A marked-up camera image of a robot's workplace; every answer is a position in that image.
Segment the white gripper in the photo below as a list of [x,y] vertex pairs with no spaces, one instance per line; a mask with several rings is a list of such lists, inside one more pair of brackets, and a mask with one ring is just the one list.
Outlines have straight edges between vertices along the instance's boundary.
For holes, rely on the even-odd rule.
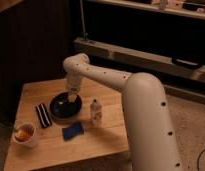
[[68,101],[75,102],[77,98],[77,93],[80,91],[81,84],[82,84],[82,76],[68,74],[67,78],[67,90],[70,92],[68,93]]

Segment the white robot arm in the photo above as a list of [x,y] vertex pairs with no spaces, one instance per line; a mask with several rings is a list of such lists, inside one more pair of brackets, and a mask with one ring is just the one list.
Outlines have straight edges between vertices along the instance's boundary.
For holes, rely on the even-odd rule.
[[148,73],[129,73],[94,66],[80,53],[66,58],[70,92],[80,90],[87,77],[121,93],[133,171],[184,171],[160,80]]

